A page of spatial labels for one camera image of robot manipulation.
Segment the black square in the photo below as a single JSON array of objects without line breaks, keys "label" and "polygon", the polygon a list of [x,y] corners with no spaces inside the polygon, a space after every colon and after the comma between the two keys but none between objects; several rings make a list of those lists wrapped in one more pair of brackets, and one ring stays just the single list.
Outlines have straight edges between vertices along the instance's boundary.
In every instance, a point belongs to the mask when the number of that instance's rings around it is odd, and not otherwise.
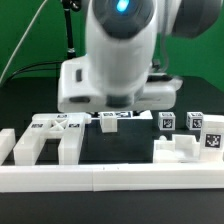
[{"label": "black square", "polygon": [[173,119],[163,119],[163,128],[168,129],[173,127]]},{"label": "black square", "polygon": [[80,124],[69,124],[69,128],[79,128]]},{"label": "black square", "polygon": [[162,116],[163,117],[172,117],[173,114],[172,113],[169,113],[169,112],[166,112],[166,113],[162,113]]},{"label": "black square", "polygon": [[125,118],[125,117],[129,118],[129,117],[131,117],[130,112],[116,112],[115,114],[118,118]]},{"label": "black square", "polygon": [[59,114],[57,118],[67,118],[68,115],[67,114]]},{"label": "black square", "polygon": [[201,128],[202,119],[193,119],[192,128]]},{"label": "black square", "polygon": [[31,128],[42,128],[43,124],[33,124]]},{"label": "black square", "polygon": [[192,117],[202,117],[201,113],[191,113]]},{"label": "black square", "polygon": [[104,117],[113,117],[113,113],[103,113]]},{"label": "black square", "polygon": [[221,135],[206,134],[205,147],[220,149],[221,140],[222,140]]}]

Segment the white block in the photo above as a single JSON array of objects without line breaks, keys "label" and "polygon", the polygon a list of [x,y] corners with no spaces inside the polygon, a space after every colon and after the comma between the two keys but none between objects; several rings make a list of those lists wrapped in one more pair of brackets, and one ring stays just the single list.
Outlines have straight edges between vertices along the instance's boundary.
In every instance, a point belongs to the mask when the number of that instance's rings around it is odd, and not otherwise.
[{"label": "white block", "polygon": [[79,166],[1,167],[0,192],[92,191],[92,176]]},{"label": "white block", "polygon": [[121,191],[130,189],[128,165],[106,165],[93,170],[94,191]]},{"label": "white block", "polygon": [[202,127],[202,112],[187,112],[186,125],[189,130],[201,130]]},{"label": "white block", "polygon": [[0,166],[16,144],[14,129],[3,129],[0,132]]},{"label": "white block", "polygon": [[223,161],[224,116],[204,115],[200,136],[200,160]]},{"label": "white block", "polygon": [[140,119],[150,119],[150,120],[153,119],[152,113],[150,110],[146,110],[146,111],[140,113],[139,117],[140,117]]},{"label": "white block", "polygon": [[153,163],[198,162],[200,144],[194,135],[173,135],[172,141],[164,136],[154,141]]},{"label": "white block", "polygon": [[176,116],[173,112],[160,112],[159,113],[159,129],[163,131],[175,130]]},{"label": "white block", "polygon": [[15,165],[35,165],[46,138],[41,137],[51,127],[48,120],[33,121],[16,144],[14,151]]},{"label": "white block", "polygon": [[198,158],[199,153],[196,148],[196,138],[194,135],[173,135],[175,142],[175,151],[178,158],[181,160]]},{"label": "white block", "polygon": [[87,113],[69,113],[69,114],[36,114],[33,116],[32,120],[74,120],[83,119],[86,124],[91,123],[91,115]]},{"label": "white block", "polygon": [[60,165],[77,165],[82,148],[84,120],[69,121],[58,147]]},{"label": "white block", "polygon": [[117,132],[116,114],[114,112],[101,112],[100,126],[103,133]]}]

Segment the green background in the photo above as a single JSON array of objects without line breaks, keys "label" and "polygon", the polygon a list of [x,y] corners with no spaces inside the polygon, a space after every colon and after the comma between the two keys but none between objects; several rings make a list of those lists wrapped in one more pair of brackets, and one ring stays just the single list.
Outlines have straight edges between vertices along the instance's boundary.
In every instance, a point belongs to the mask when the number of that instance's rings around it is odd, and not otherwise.
[{"label": "green background", "polygon": [[[0,3],[0,74],[43,0],[7,0]],[[84,23],[72,13],[75,48],[85,54]],[[157,44],[155,58],[160,57]],[[7,76],[31,63],[66,59],[64,12],[60,0],[49,0],[11,64]],[[167,38],[169,74],[203,77],[224,91],[224,10],[216,24],[200,37]],[[52,76],[55,72],[30,73]]]}]

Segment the cable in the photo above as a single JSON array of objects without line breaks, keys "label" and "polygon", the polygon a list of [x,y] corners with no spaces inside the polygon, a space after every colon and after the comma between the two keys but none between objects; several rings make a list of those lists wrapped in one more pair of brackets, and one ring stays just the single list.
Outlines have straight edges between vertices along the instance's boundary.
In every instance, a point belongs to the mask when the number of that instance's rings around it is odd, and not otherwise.
[{"label": "cable", "polygon": [[25,70],[30,69],[30,68],[33,68],[33,67],[44,66],[44,65],[54,65],[54,64],[57,65],[57,64],[62,64],[63,62],[64,61],[46,61],[46,62],[34,63],[34,64],[27,65],[27,66],[25,66],[25,67],[23,67],[23,68],[15,71],[15,72],[13,72],[12,75],[15,74],[15,73],[17,73],[17,72],[25,71]]},{"label": "cable", "polygon": [[7,85],[15,76],[18,76],[23,73],[27,72],[38,72],[38,71],[54,71],[54,70],[60,70],[60,68],[43,68],[43,69],[32,69],[32,70],[24,70],[17,73],[13,73],[11,76],[9,76],[5,82],[3,83],[3,86]]},{"label": "cable", "polygon": [[21,47],[23,41],[25,40],[26,36],[28,35],[30,29],[32,28],[34,22],[36,21],[37,17],[39,16],[40,12],[42,11],[42,9],[44,8],[45,4],[48,2],[48,0],[44,0],[44,2],[41,4],[40,8],[37,10],[35,16],[33,17],[32,21],[30,22],[28,28],[26,29],[25,33],[23,34],[21,40],[19,41],[17,47],[15,48],[14,52],[12,53],[7,65],[5,66],[5,69],[3,70],[3,73],[0,77],[0,86],[2,85],[3,79],[6,75],[6,72],[8,71],[9,66],[11,65],[14,57],[16,56],[19,48]]}]

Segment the small block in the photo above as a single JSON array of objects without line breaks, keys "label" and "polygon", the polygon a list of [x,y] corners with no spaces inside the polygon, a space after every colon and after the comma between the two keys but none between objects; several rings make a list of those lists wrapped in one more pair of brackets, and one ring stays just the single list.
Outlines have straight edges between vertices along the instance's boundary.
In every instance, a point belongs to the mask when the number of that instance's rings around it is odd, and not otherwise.
[{"label": "small block", "polygon": [[187,112],[186,126],[189,130],[201,130],[203,123],[202,112]]},{"label": "small block", "polygon": [[58,147],[60,165],[77,165],[83,141],[82,132],[67,129]]},{"label": "small block", "polygon": [[3,129],[0,132],[0,165],[5,161],[15,143],[14,129]]},{"label": "small block", "polygon": [[153,163],[178,163],[175,153],[170,150],[158,150],[154,153]]},{"label": "small block", "polygon": [[100,126],[103,133],[117,132],[116,114],[114,112],[101,112]]},{"label": "small block", "polygon": [[200,152],[201,162],[222,162],[223,163],[223,152],[221,151],[201,151]]},{"label": "small block", "polygon": [[160,130],[175,130],[176,116],[173,112],[160,112],[158,126]]}]

